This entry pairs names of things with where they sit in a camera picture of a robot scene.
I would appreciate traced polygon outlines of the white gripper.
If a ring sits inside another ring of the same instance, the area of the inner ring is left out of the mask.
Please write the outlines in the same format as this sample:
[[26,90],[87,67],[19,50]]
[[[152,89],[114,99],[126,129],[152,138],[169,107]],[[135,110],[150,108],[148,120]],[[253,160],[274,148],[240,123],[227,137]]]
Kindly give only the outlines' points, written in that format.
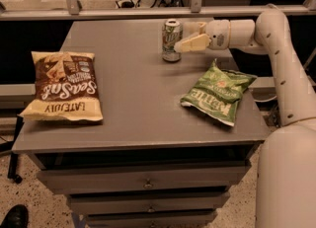
[[185,22],[183,34],[189,37],[175,43],[176,52],[200,51],[205,50],[208,46],[213,50],[224,50],[229,45],[230,22],[228,20],[213,20],[208,24],[206,22]]

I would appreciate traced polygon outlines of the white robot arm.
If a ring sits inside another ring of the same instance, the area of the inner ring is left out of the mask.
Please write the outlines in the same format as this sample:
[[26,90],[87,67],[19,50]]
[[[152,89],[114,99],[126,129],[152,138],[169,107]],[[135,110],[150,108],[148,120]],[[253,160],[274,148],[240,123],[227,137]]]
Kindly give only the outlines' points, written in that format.
[[211,21],[178,41],[178,52],[238,48],[271,61],[281,128],[258,160],[256,228],[316,228],[316,92],[295,52],[286,15],[267,8],[253,22]]

